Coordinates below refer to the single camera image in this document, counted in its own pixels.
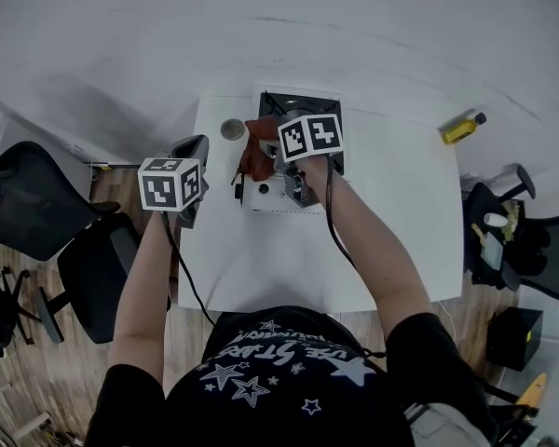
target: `black t-shirt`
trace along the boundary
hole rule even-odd
[[[497,430],[481,383],[437,317],[402,321],[389,336],[387,352],[389,373],[366,359],[343,326],[304,308],[224,315],[203,362],[167,399],[147,372],[110,368],[87,445],[232,438],[283,443],[304,437],[414,445],[404,411],[415,403],[451,406],[494,440]]]

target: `brown cloth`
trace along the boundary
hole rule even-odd
[[[259,141],[279,139],[278,122],[273,117],[263,117],[244,124],[250,132],[249,141],[240,158],[234,180],[238,175],[245,174],[250,175],[255,182],[264,181],[273,175],[273,159],[261,151]]]

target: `white box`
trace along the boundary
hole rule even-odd
[[[138,177],[145,210],[181,212],[201,195],[198,159],[149,157],[139,168]]]
[[[284,162],[344,150],[336,115],[303,115],[278,128]]]
[[[266,186],[266,190],[261,190],[261,186]],[[250,177],[245,177],[242,191],[242,207],[245,210],[325,215],[325,209],[321,204],[300,207],[289,198],[286,195],[286,183],[282,175],[274,174],[258,183]]]

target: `hand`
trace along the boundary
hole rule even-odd
[[[178,212],[164,212],[164,214],[166,215],[166,219],[168,220],[168,226],[170,227],[172,234],[174,234],[174,228],[176,226],[176,218],[178,217]],[[151,218],[161,219],[161,213],[159,213],[159,210],[154,210],[151,213]]]
[[[295,161],[296,167],[303,171],[307,183],[314,187],[319,182],[327,180],[327,159],[323,156],[304,157]]]

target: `yellow bottle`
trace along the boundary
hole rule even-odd
[[[470,136],[478,126],[486,122],[484,113],[479,113],[473,119],[466,119],[454,128],[448,129],[442,134],[443,142],[446,144],[455,144],[465,137]]]

